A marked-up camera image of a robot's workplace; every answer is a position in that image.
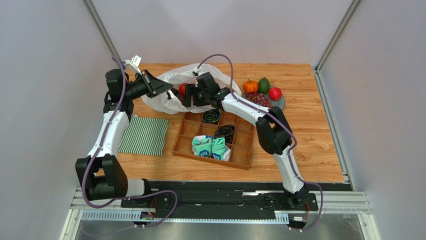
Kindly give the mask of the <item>red apple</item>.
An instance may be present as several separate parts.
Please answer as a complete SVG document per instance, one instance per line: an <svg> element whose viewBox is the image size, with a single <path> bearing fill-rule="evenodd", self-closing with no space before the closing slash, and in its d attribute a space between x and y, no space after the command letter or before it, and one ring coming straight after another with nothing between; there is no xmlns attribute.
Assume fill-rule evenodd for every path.
<svg viewBox="0 0 426 240"><path fill-rule="evenodd" d="M179 94L183 97L186 96L186 85L186 83L182 83L178 88Z"/></svg>

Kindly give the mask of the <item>dark purple plum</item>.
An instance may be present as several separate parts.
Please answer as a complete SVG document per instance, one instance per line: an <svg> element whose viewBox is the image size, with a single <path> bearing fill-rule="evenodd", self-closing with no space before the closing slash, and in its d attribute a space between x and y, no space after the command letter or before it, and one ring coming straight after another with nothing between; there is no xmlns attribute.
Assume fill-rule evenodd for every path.
<svg viewBox="0 0 426 240"><path fill-rule="evenodd" d="M185 97L184 97L183 95L181 95L180 93L179 93L179 94L176 94L175 96L177 97L177 99L178 99L178 100L181 102L181 104L183 105L183 104L184 104Z"/></svg>

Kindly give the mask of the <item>white plastic bag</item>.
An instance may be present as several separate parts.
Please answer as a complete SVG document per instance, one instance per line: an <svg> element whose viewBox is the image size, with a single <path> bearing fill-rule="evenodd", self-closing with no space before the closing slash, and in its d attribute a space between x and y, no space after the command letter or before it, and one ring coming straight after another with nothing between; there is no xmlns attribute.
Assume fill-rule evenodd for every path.
<svg viewBox="0 0 426 240"><path fill-rule="evenodd" d="M156 78L164 82L172 84L174 88L178 88L181 84L184 84L184 83L194 84L196 82L196 76L193 75L193 71L196 69L197 66L198 66L197 63L184 65L178 68L174 68L172 70L168 70L158 75ZM230 76L224 74L217 67L211 64L204 63L199 68L199 70L202 73L209 72L214 77L214 80L216 81L216 83L218 83L220 88L228 87L231 83ZM192 105L191 107L186 107L181 103L181 101L176 96L172 96L170 99L168 99L170 93L171 91L169 90L153 98L149 98L144 95L141 97L141 99L150 108L158 112L164 112L171 115L179 113L179 112L202 113L202 112L211 110L213 108L211 105L206 105L206 106Z"/></svg>

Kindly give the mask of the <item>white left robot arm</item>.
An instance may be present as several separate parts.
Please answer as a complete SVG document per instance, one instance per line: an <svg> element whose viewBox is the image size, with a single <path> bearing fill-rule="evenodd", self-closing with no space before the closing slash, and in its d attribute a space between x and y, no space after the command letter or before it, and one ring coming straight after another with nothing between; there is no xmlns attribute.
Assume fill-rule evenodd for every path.
<svg viewBox="0 0 426 240"><path fill-rule="evenodd" d="M139 97L156 97L174 86L154 77L146 69L136 73L134 81L121 69L105 74L108 91L104 98L103 122L97 140L84 158L75 163L75 170L84 198L88 201L142 196L149 190L145 179L131 179L117 157L120 144L129 126Z"/></svg>

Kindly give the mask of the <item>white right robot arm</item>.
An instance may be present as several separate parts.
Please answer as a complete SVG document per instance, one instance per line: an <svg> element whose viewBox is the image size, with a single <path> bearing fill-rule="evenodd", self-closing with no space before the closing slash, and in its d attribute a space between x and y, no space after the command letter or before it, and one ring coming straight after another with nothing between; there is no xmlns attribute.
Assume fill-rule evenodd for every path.
<svg viewBox="0 0 426 240"><path fill-rule="evenodd" d="M283 111L274 106L267 108L236 95L228 87L221 88L209 72L192 73L195 84L188 84L184 105L211 106L232 113L256 128L262 149L272 155L282 177L283 188L290 199L300 203L308 195L304 180L300 177L293 153L293 132Z"/></svg>

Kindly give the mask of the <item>wooden divided tray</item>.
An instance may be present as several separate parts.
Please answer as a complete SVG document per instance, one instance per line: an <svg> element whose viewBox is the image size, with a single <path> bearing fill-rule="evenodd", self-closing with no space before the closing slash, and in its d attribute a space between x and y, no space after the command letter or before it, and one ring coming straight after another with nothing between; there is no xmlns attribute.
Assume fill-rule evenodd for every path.
<svg viewBox="0 0 426 240"><path fill-rule="evenodd" d="M242 170L251 166L255 127L218 109L184 115L173 155Z"/></svg>

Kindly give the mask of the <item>green striped cloth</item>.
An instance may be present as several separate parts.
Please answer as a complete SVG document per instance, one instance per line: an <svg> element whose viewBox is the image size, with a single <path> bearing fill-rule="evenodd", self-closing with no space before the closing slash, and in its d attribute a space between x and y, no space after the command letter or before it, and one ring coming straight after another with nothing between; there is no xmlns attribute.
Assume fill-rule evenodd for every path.
<svg viewBox="0 0 426 240"><path fill-rule="evenodd" d="M118 152L124 154L161 156L169 120L133 115L124 131Z"/></svg>

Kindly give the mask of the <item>left teal rolled sock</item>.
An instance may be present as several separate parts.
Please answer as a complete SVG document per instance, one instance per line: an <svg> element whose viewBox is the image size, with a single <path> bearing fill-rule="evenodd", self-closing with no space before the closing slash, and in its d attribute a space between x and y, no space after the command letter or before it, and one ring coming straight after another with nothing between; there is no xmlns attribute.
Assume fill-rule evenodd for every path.
<svg viewBox="0 0 426 240"><path fill-rule="evenodd" d="M198 135L192 139L192 153L199 157L210 157L214 138L210 135Z"/></svg>

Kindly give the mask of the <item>teal rolled sock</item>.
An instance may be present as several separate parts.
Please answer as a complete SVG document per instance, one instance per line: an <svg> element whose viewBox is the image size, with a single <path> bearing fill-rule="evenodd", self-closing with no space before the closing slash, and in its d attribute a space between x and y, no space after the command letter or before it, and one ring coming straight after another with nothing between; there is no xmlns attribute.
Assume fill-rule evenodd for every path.
<svg viewBox="0 0 426 240"><path fill-rule="evenodd" d="M192 153L199 157L210 157L214 138L210 135L198 135L192 139Z"/></svg>
<svg viewBox="0 0 426 240"><path fill-rule="evenodd" d="M224 137L215 138L212 143L212 158L228 162L231 157L231 149L226 145Z"/></svg>

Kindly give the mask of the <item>small orange pumpkin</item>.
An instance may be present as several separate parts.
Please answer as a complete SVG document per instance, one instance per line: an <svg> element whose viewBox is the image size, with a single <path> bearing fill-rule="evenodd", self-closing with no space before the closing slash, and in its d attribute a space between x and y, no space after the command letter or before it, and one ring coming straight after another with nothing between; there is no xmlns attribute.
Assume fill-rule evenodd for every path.
<svg viewBox="0 0 426 240"><path fill-rule="evenodd" d="M247 94L253 94L256 93L259 90L259 84L255 80L248 79L245 81L242 85L242 88L245 93Z"/></svg>

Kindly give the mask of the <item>right teal rolled sock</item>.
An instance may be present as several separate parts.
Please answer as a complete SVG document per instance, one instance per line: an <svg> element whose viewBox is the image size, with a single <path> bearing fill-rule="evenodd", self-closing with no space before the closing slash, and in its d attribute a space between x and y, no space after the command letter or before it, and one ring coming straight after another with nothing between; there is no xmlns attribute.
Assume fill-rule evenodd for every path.
<svg viewBox="0 0 426 240"><path fill-rule="evenodd" d="M215 138L212 143L212 158L228 162L231 157L231 149L226 145L224 137Z"/></svg>

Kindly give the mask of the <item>red grapes bunch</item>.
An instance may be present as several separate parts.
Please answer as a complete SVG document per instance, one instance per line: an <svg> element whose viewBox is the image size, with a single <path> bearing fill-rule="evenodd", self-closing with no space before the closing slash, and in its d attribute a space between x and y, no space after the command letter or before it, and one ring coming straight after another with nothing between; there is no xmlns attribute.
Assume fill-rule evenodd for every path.
<svg viewBox="0 0 426 240"><path fill-rule="evenodd" d="M259 92L247 93L245 95L245 99L266 108L273 107L272 102L263 93L259 93Z"/></svg>

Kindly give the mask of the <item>green avocado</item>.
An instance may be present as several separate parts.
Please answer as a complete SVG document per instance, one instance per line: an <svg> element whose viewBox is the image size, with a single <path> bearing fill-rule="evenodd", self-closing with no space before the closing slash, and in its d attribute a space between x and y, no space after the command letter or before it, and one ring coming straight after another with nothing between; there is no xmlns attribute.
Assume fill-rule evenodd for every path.
<svg viewBox="0 0 426 240"><path fill-rule="evenodd" d="M258 92L262 94L267 94L270 90L270 81L263 77L258 81Z"/></svg>

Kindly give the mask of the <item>red strawberry shaped fruit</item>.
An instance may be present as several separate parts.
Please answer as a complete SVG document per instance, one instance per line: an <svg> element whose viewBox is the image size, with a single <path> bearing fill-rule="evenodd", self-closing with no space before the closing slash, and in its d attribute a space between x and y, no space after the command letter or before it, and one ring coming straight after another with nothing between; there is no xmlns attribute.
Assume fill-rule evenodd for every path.
<svg viewBox="0 0 426 240"><path fill-rule="evenodd" d="M272 101L279 101L283 96L281 89L278 87L270 88L268 91L268 95Z"/></svg>

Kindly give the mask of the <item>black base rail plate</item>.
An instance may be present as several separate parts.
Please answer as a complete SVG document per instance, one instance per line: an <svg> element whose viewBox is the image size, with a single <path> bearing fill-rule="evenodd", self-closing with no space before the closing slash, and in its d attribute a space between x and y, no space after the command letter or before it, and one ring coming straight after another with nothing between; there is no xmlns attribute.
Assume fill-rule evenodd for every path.
<svg viewBox="0 0 426 240"><path fill-rule="evenodd" d="M308 185L309 194L296 203L284 192L280 182L220 182L220 181L149 181L149 193L167 192L149 199L122 200L122 208L145 208L156 211L158 218L271 220L275 211L306 211L319 209L316 186Z"/></svg>

